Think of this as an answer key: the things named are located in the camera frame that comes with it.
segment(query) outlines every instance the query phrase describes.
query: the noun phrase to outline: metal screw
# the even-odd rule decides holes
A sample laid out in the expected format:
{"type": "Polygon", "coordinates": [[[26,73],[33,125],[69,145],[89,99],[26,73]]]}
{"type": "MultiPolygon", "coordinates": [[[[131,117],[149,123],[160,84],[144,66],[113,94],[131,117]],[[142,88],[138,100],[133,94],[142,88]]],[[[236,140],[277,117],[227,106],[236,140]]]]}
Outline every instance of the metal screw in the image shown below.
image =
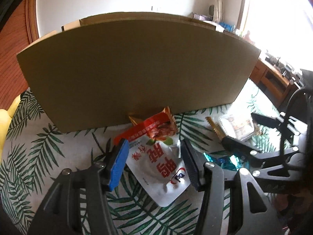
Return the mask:
{"type": "Polygon", "coordinates": [[[246,168],[241,168],[239,170],[239,172],[242,174],[242,175],[248,175],[249,174],[249,171],[246,169],[246,168]]]}
{"type": "Polygon", "coordinates": [[[252,150],[252,151],[250,152],[250,155],[256,155],[257,153],[258,153],[257,151],[252,150]]]}
{"type": "Polygon", "coordinates": [[[255,171],[252,173],[252,175],[253,175],[254,177],[258,177],[258,176],[260,175],[260,171],[259,171],[259,170],[255,170],[255,171]]]}
{"type": "Polygon", "coordinates": [[[206,162],[205,166],[207,166],[208,168],[213,168],[213,167],[215,167],[215,163],[213,163],[213,162],[206,162]]]}
{"type": "Polygon", "coordinates": [[[62,170],[62,175],[66,176],[66,175],[69,175],[71,172],[72,172],[71,169],[66,168],[66,169],[62,170]]]}
{"type": "Polygon", "coordinates": [[[104,164],[102,162],[96,162],[94,165],[99,169],[104,167],[104,164]]]}

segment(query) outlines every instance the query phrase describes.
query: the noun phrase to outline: white snack package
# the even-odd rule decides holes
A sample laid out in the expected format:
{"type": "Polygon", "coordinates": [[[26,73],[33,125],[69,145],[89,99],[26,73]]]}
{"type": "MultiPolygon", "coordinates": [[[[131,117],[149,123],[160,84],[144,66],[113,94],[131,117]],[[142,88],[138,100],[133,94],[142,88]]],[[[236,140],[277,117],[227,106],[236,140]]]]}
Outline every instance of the white snack package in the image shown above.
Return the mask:
{"type": "Polygon", "coordinates": [[[160,112],[114,139],[130,142],[126,164],[161,207],[171,204],[190,184],[180,156],[180,141],[169,116],[160,112]]]}

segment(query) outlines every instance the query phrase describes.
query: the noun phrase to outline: cardboard box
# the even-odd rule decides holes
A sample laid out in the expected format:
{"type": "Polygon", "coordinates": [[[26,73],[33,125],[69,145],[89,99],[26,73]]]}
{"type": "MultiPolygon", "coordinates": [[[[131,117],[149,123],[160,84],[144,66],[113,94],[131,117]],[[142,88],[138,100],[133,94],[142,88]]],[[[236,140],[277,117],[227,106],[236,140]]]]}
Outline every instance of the cardboard box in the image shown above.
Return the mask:
{"type": "Polygon", "coordinates": [[[80,20],[17,55],[60,131],[128,123],[128,114],[165,106],[180,113],[231,103],[259,57],[250,43],[206,23],[126,14],[84,26],[88,20],[80,20]]]}

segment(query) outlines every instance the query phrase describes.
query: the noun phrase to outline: tablecloth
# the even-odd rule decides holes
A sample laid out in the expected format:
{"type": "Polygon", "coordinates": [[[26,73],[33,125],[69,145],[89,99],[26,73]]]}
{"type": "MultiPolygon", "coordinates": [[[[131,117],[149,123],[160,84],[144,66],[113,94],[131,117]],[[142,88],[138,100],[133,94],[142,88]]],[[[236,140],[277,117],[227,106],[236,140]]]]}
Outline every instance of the tablecloth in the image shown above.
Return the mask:
{"type": "MultiPolygon", "coordinates": [[[[179,138],[188,138],[196,150],[205,151],[214,158],[223,157],[227,153],[205,117],[211,116],[216,120],[236,110],[254,111],[273,117],[279,114],[262,91],[248,80],[233,104],[176,114],[179,138]]],[[[127,124],[61,133],[45,114],[31,89],[28,89],[10,124],[0,167],[3,207],[19,231],[27,233],[53,179],[64,168],[74,171],[86,169],[93,162],[103,160],[112,149],[114,137],[130,126],[127,124]]],[[[263,152],[277,151],[279,132],[263,126],[260,129],[262,135],[253,136],[250,142],[263,152]]],[[[84,190],[81,190],[81,198],[83,232],[90,234],[83,201],[84,190]]],[[[126,166],[119,186],[108,193],[107,198],[119,234],[189,235],[194,233],[203,193],[198,193],[190,185],[169,206],[159,207],[126,166]]],[[[229,191],[225,191],[221,234],[227,233],[228,214],[229,191]]]]}

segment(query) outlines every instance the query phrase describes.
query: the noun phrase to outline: table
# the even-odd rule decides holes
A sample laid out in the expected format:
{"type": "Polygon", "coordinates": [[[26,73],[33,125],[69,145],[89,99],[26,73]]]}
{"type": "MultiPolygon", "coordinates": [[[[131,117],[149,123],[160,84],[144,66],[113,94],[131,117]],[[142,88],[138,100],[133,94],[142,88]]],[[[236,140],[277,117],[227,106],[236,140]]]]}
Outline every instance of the table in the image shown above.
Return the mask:
{"type": "Polygon", "coordinates": [[[274,105],[278,108],[287,97],[288,93],[295,88],[290,81],[282,76],[273,65],[259,58],[250,79],[258,85],[262,82],[275,97],[274,105]]]}
{"type": "MultiPolygon", "coordinates": [[[[210,153],[215,158],[223,157],[227,153],[205,117],[216,120],[236,110],[267,116],[279,114],[262,91],[248,80],[233,104],[176,114],[179,137],[188,138],[198,151],[210,153]]],[[[92,162],[103,160],[112,149],[112,139],[130,126],[61,133],[28,89],[9,127],[0,166],[3,207],[21,233],[26,234],[53,179],[64,168],[86,169],[92,162]]],[[[250,142],[264,152],[278,150],[279,133],[266,127],[260,129],[263,134],[254,136],[250,142]]],[[[222,234],[226,234],[228,227],[229,197],[226,190],[222,234]]],[[[81,199],[84,198],[84,190],[81,190],[81,199]]],[[[108,193],[107,198],[119,234],[189,235],[194,232],[203,193],[189,186],[168,207],[159,207],[125,167],[119,186],[108,193]]],[[[82,227],[85,234],[90,234],[85,210],[86,205],[82,203],[82,227]]]]}

